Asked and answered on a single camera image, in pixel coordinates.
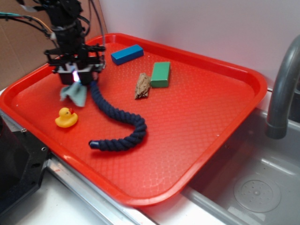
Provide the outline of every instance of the sink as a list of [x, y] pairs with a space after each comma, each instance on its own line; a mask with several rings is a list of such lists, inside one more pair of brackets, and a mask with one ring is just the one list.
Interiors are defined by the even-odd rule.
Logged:
[[300, 124], [273, 140], [266, 116], [255, 109], [183, 191], [226, 224], [299, 224]]

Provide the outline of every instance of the navy rope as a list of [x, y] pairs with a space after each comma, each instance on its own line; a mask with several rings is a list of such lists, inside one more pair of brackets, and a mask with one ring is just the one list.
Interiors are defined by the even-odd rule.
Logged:
[[140, 115], [114, 108], [103, 98], [95, 81], [91, 82], [90, 91], [94, 102], [108, 117], [135, 126], [134, 132], [124, 139], [90, 141], [90, 147], [92, 149], [100, 149], [101, 151], [122, 151], [133, 148], [141, 143], [146, 135], [147, 126], [145, 124], [145, 119]]

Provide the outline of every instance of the yellow rubber duck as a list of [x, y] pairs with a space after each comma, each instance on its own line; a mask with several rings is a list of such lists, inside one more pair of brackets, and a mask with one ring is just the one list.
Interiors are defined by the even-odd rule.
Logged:
[[71, 108], [61, 108], [59, 115], [60, 116], [55, 119], [55, 123], [61, 128], [73, 126], [78, 120], [78, 115]]

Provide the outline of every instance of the blue block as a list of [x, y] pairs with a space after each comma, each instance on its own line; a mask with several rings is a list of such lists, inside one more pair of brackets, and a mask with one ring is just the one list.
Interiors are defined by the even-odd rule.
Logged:
[[144, 50], [139, 45], [133, 45], [118, 52], [112, 53], [111, 57], [115, 64], [120, 65], [143, 55]]

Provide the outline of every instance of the duck's orange beak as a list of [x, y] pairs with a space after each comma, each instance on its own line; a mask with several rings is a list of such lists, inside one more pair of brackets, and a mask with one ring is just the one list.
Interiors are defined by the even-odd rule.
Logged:
[[71, 114], [74, 113], [74, 110], [72, 108], [69, 108], [69, 111], [70, 111]]

